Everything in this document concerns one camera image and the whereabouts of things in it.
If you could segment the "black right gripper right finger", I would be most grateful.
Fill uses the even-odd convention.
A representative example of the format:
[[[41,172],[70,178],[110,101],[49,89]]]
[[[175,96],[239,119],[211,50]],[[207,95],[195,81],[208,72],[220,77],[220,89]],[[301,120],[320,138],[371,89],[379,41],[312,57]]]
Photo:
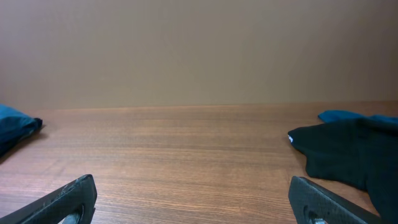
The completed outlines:
[[[288,198],[298,224],[384,223],[377,215],[304,177],[292,177]]]

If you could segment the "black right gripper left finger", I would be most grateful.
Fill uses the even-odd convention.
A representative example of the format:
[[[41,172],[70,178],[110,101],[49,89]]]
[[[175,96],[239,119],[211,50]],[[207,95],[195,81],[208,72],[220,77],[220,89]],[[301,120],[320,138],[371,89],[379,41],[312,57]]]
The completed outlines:
[[[97,190],[86,174],[46,196],[1,218],[4,224],[90,224],[95,213]]]

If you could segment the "black polo shirt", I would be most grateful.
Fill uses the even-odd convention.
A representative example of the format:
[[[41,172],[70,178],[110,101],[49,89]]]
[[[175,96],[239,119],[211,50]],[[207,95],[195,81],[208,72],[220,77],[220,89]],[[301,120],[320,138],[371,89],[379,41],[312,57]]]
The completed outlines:
[[[344,119],[296,128],[288,137],[307,158],[310,177],[366,191],[381,218],[397,223],[397,124]]]

